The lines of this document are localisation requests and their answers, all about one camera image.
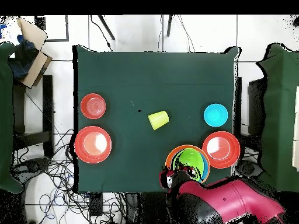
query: white tile floor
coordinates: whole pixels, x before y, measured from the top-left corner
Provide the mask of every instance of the white tile floor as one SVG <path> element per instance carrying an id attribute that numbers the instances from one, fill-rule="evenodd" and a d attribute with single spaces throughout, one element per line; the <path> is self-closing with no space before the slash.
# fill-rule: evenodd
<path id="1" fill-rule="evenodd" d="M 262 71 L 255 62 L 264 57 L 267 45 L 278 42 L 283 43 L 291 50 L 299 49 L 299 27 L 295 28 L 291 24 L 295 17 L 296 15 L 182 15 L 183 23 L 192 39 L 195 51 L 221 53 L 231 46 L 242 48 L 238 75 L 242 77 L 242 122 L 244 124 L 248 124 L 246 88 L 250 81 L 263 77 Z M 113 51 L 158 51 L 159 34 L 162 29 L 160 18 L 160 15 L 105 16 L 116 41 L 111 41 L 97 16 L 93 16 L 93 21 L 102 28 Z M 186 33 L 178 17 L 175 16 L 173 19 L 170 37 L 166 36 L 167 21 L 168 15 L 164 15 L 164 51 L 187 52 Z M 56 142 L 60 138 L 58 133 L 66 133 L 74 124 L 72 45 L 80 44 L 98 52 L 109 51 L 100 30 L 91 23 L 90 16 L 68 16 L 68 28 L 69 42 L 45 43 L 42 49 L 53 57 L 53 61 L 46 70 L 46 75 L 53 76 Z M 159 51 L 162 51 L 162 38 L 160 38 Z M 26 91 L 42 108 L 42 82 L 37 87 Z M 41 112 L 27 98 L 25 104 L 26 131 L 41 131 L 41 123 Z M 242 126 L 242 132 L 246 133 L 246 129 L 246 126 Z M 70 137 L 71 135 L 66 135 L 63 139 L 64 142 L 68 143 Z M 43 150 L 40 146 L 30 147 L 30 152 L 25 155 L 26 158 L 42 156 Z M 55 158 L 63 160 L 64 156 L 64 152 L 59 152 Z M 53 182 L 46 174 L 41 174 L 31 180 L 26 194 L 26 209 L 29 219 L 39 222 L 44 218 L 45 214 L 38 205 L 39 200 L 43 194 L 50 194 L 53 188 Z M 105 194 L 104 197 L 109 199 L 114 197 L 114 194 Z M 47 198 L 42 198 L 44 204 L 47 204 L 47 200 Z M 55 213 L 57 218 L 45 218 L 43 224 L 57 224 L 56 219 L 59 221 L 66 209 L 65 205 L 53 206 L 48 214 L 54 215 Z M 89 224 L 82 214 L 77 213 L 69 210 L 65 214 L 65 219 L 62 217 L 60 224 Z"/>

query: blue bowl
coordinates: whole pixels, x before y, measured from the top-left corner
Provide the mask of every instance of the blue bowl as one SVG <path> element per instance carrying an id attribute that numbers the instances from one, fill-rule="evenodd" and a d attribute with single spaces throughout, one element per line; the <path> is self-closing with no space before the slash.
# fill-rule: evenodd
<path id="1" fill-rule="evenodd" d="M 211 104 L 205 109 L 203 117 L 209 126 L 219 127 L 227 121 L 228 112 L 221 104 Z"/>
<path id="2" fill-rule="evenodd" d="M 206 158 L 204 157 L 204 155 L 201 153 L 201 156 L 203 158 L 203 175 L 201 177 L 201 179 L 199 179 L 199 183 L 204 181 L 206 179 L 206 177 L 208 176 L 208 163 L 207 163 L 207 160 Z"/>

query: red bowl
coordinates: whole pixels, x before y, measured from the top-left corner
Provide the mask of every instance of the red bowl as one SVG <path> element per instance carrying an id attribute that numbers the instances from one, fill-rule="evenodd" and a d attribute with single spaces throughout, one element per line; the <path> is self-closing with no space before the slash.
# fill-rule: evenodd
<path id="1" fill-rule="evenodd" d="M 90 93 L 81 100 L 81 111 L 86 118 L 101 118 L 106 111 L 106 102 L 102 96 Z"/>
<path id="2" fill-rule="evenodd" d="M 216 137 L 222 137 L 225 138 L 229 145 L 230 145 L 230 151 L 228 153 L 228 155 L 221 160 L 218 159 L 213 159 L 207 151 L 207 145 L 208 142 Z M 239 158 L 240 156 L 240 143 L 239 141 L 236 139 L 236 137 L 234 135 L 232 135 L 229 132 L 226 131 L 217 131 L 212 133 L 211 135 L 209 135 L 206 140 L 204 140 L 203 142 L 203 151 L 206 153 L 206 155 L 208 156 L 208 159 L 210 160 L 210 164 L 212 167 L 215 167 L 217 169 L 226 169 L 230 166 L 232 166 Z"/>
<path id="3" fill-rule="evenodd" d="M 99 163 L 110 154 L 112 142 L 109 134 L 102 128 L 88 126 L 79 131 L 75 139 L 75 152 L 86 163 Z"/>

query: green bowl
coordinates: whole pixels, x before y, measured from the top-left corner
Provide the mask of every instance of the green bowl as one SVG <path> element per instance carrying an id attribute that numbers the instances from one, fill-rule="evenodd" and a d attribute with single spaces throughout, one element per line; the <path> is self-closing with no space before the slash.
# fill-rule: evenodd
<path id="1" fill-rule="evenodd" d="M 203 175 L 204 172 L 204 161 L 200 154 L 195 149 L 187 148 L 179 151 L 174 157 L 172 161 L 172 169 L 177 169 L 178 164 L 181 162 L 184 166 L 193 167 L 196 175 L 193 178 L 194 180 L 198 180 L 200 175 Z"/>

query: yellow-green cup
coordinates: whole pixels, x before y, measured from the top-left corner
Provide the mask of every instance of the yellow-green cup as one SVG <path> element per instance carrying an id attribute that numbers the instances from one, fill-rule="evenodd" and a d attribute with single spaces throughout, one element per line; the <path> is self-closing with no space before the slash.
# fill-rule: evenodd
<path id="1" fill-rule="evenodd" d="M 148 116 L 148 119 L 152 125 L 154 130 L 160 128 L 161 126 L 165 125 L 169 122 L 169 117 L 166 111 L 160 111 L 158 113 L 153 113 Z"/>

